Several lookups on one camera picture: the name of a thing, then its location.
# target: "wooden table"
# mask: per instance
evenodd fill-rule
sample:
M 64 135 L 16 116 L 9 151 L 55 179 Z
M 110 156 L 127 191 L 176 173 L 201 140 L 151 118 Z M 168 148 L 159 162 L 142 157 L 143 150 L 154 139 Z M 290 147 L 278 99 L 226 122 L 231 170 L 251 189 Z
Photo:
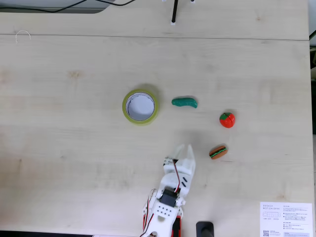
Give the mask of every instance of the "wooden table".
M 181 143 L 197 162 L 184 237 L 197 221 L 216 237 L 259 236 L 261 201 L 314 202 L 307 1 L 182 0 L 175 26 L 163 4 L 0 13 L 1 230 L 138 236 Z M 32 39 L 16 44 L 18 30 Z M 143 127 L 121 110 L 140 86 L 161 104 Z M 171 105 L 183 95 L 198 108 Z M 210 160 L 222 143 L 228 154 Z

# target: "black object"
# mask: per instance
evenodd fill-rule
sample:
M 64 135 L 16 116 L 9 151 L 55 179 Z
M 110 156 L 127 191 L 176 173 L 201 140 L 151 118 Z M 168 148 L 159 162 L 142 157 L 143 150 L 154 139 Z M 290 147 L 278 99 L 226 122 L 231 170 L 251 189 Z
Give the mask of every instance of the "black object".
M 314 32 L 310 35 L 310 40 L 311 40 L 314 36 L 316 36 L 316 31 L 314 31 Z
M 44 9 L 39 9 L 39 8 L 29 8 L 29 7 L 0 7 L 0 9 L 15 9 L 15 10 L 28 10 L 28 11 L 42 11 L 42 12 L 48 12 L 48 13 L 56 13 L 56 12 L 60 12 L 60 11 L 63 11 L 63 10 L 66 10 L 68 8 L 71 8 L 73 6 L 76 6 L 80 3 L 83 3 L 84 1 L 87 1 L 87 0 L 82 0 L 82 1 L 79 1 L 77 3 L 74 3 L 70 6 L 66 6 L 62 9 L 58 9 L 58 10 L 55 10 L 55 11 L 49 11 L 49 10 L 44 10 Z M 117 3 L 113 3 L 113 2 L 110 2 L 110 1 L 103 1 L 103 0 L 95 0 L 95 1 L 100 1 L 100 2 L 104 2 L 104 3 L 107 3 L 107 4 L 110 4 L 110 5 L 114 5 L 114 6 L 125 6 L 125 5 L 128 5 L 130 4 L 131 2 L 135 1 L 135 0 L 131 0 L 131 1 L 128 1 L 126 3 L 123 3 L 123 4 L 117 4 Z
M 172 20 L 171 20 L 172 23 L 176 22 L 177 8 L 178 8 L 178 0 L 174 0 Z
M 214 225 L 209 221 L 197 222 L 197 237 L 214 237 Z
M 173 235 L 172 237 L 180 237 L 181 236 L 181 217 L 177 217 L 173 222 L 172 226 Z
M 21 231 L 0 231 L 1 237 L 92 237 L 87 235 L 69 235 L 54 233 L 37 233 L 37 232 L 21 232 Z
M 174 207 L 177 201 L 177 196 L 178 194 L 175 193 L 172 189 L 165 188 L 160 198 L 160 202 Z
M 316 81 L 312 81 L 312 120 L 313 134 L 316 134 Z

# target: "black cable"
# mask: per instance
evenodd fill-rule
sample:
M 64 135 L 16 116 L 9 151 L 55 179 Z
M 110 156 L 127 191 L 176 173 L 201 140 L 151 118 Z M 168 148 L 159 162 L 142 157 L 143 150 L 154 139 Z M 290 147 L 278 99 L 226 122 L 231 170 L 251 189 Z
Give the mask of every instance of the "black cable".
M 314 32 L 310 35 L 310 40 L 311 40 L 314 36 L 316 36 L 316 31 L 314 31 Z
M 179 186 L 180 186 L 180 178 L 179 178 L 179 174 L 178 174 L 178 171 L 177 171 L 177 167 L 176 167 L 176 163 L 174 162 L 174 160 L 172 160 L 172 162 L 173 162 L 173 165 L 174 165 L 174 169 L 175 169 L 175 171 L 176 171 L 176 174 L 177 174 L 177 176 L 178 176 L 178 186 L 177 186 L 177 188 L 175 189 L 175 193 L 178 191 L 178 189 L 179 189 Z
M 44 10 L 44 9 L 38 9 L 38 8 L 28 8 L 28 7 L 0 7 L 0 9 L 15 9 L 15 10 L 28 10 L 28 11 L 42 11 L 42 12 L 48 12 L 48 13 L 56 13 L 56 12 L 59 12 L 59 11 L 63 11 L 63 10 L 66 10 L 68 8 L 71 8 L 73 6 L 76 6 L 80 3 L 83 3 L 84 1 L 87 1 L 87 0 L 82 0 L 82 1 L 79 1 L 75 4 L 72 4 L 70 6 L 66 6 L 62 9 L 59 9 L 59 10 L 55 10 L 55 11 L 49 11 L 49 10 Z M 109 2 L 109 1 L 102 1 L 102 0 L 95 0 L 95 1 L 100 1 L 100 2 L 104 2 L 104 3 L 107 3 L 107 4 L 110 4 L 110 5 L 114 5 L 114 6 L 125 6 L 125 5 L 128 5 L 130 4 L 131 2 L 135 1 L 135 0 L 131 0 L 131 1 L 128 1 L 126 3 L 123 3 L 123 4 L 116 4 L 116 3 L 113 3 L 113 2 Z
M 146 214 L 145 225 L 144 225 L 143 231 L 145 230 L 145 227 L 147 225 L 148 212 L 149 212 L 149 197 L 147 199 L 147 208 L 146 209 L 147 209 L 147 214 Z
M 128 2 L 123 3 L 123 4 L 116 4 L 116 3 L 113 3 L 113 2 L 102 1 L 102 0 L 95 0 L 95 1 L 105 2 L 105 3 L 107 3 L 107 4 L 114 5 L 114 6 L 125 6 L 125 5 L 127 5 L 127 4 L 130 4 L 131 2 L 134 2 L 135 0 L 128 1 Z
M 149 222 L 148 222 L 148 226 L 149 226 L 150 222 L 152 221 L 153 216 L 154 216 L 154 214 L 152 214 L 152 216 L 151 216 L 151 218 L 150 218 L 150 220 L 149 220 Z M 143 232 L 139 237 L 142 237 L 142 236 L 147 232 L 148 226 L 147 226 L 145 232 Z

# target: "black pole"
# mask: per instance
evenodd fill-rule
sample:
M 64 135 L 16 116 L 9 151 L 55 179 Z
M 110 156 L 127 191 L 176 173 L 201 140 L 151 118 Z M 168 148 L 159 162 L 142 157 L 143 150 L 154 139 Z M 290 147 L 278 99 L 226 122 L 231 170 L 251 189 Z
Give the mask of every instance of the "black pole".
M 316 31 L 314 31 L 314 32 L 310 35 L 310 40 L 311 40 L 314 36 L 316 36 Z
M 177 15 L 177 7 L 178 7 L 178 0 L 174 0 L 174 6 L 173 6 L 173 13 L 172 13 L 172 23 L 176 22 L 176 15 Z

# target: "black stand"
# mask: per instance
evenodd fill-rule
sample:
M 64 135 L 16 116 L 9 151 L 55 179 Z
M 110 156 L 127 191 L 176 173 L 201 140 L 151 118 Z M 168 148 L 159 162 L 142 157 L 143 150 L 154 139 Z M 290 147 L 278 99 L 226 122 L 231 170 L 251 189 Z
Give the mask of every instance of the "black stand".
M 172 23 L 176 23 L 177 8 L 178 8 L 178 0 L 174 0 L 172 20 L 171 20 Z
M 212 222 L 197 222 L 197 237 L 214 237 L 214 226 Z

